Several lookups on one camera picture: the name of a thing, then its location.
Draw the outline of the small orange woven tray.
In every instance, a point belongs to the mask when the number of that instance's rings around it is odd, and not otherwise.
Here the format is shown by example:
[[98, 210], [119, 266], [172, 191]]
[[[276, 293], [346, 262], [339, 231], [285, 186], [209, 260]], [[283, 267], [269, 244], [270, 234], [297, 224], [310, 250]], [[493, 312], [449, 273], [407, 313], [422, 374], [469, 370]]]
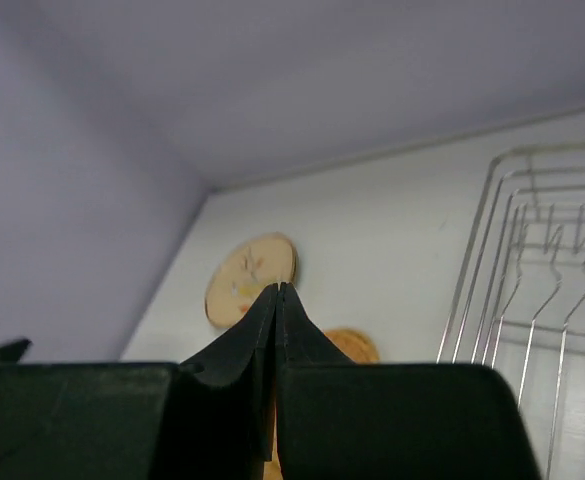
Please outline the small orange woven tray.
[[359, 364], [380, 362], [376, 345], [364, 332], [351, 328], [334, 328], [324, 335], [348, 358]]

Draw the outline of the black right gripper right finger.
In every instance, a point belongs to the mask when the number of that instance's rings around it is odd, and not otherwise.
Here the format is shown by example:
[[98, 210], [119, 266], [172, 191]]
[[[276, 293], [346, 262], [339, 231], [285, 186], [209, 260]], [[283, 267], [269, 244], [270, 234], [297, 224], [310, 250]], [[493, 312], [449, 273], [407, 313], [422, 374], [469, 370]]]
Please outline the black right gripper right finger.
[[281, 286], [277, 451], [287, 479], [537, 479], [504, 378], [466, 363], [357, 364]]

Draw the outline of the beige ceramic bird plate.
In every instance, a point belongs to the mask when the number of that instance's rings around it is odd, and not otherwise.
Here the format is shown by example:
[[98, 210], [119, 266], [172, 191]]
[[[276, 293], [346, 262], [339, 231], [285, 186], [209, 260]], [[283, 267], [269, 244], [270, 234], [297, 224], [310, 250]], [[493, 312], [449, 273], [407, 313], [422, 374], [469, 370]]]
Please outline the beige ceramic bird plate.
[[216, 328], [240, 321], [264, 288], [295, 283], [298, 253], [280, 232], [259, 235], [236, 247], [218, 266], [205, 292], [204, 310]]

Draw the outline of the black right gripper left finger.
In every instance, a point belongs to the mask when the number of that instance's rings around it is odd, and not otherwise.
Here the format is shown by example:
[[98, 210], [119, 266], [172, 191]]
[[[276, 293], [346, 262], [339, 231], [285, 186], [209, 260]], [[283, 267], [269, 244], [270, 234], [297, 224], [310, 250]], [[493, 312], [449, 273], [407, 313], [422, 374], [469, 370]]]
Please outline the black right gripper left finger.
[[278, 297], [181, 363], [28, 363], [0, 344], [0, 479], [256, 479]]

